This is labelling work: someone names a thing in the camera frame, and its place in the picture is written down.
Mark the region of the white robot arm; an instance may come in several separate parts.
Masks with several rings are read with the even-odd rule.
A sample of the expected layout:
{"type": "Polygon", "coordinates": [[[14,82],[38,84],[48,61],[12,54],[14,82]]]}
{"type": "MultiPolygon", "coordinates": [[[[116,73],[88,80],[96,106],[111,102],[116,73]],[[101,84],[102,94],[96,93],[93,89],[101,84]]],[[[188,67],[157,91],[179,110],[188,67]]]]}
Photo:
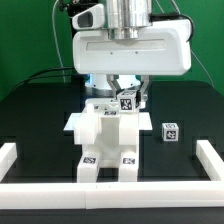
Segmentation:
{"type": "Polygon", "coordinates": [[[191,67],[192,21],[154,15],[152,0],[106,0],[76,14],[72,26],[76,71],[106,76],[113,91],[118,75],[139,75],[142,101],[152,75],[182,75],[191,67]]]}

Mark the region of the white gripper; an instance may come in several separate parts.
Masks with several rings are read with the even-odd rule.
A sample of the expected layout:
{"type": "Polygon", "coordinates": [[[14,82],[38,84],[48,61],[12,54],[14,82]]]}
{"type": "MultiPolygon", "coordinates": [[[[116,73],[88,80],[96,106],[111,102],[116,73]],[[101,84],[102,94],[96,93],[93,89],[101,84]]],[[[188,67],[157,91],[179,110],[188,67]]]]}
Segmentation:
{"type": "Polygon", "coordinates": [[[189,37],[186,19],[156,21],[129,40],[110,40],[106,30],[81,31],[73,39],[74,66],[80,74],[107,74],[114,98],[122,91],[118,75],[141,75],[140,98],[146,102],[151,75],[183,75],[190,69],[189,37]]]}

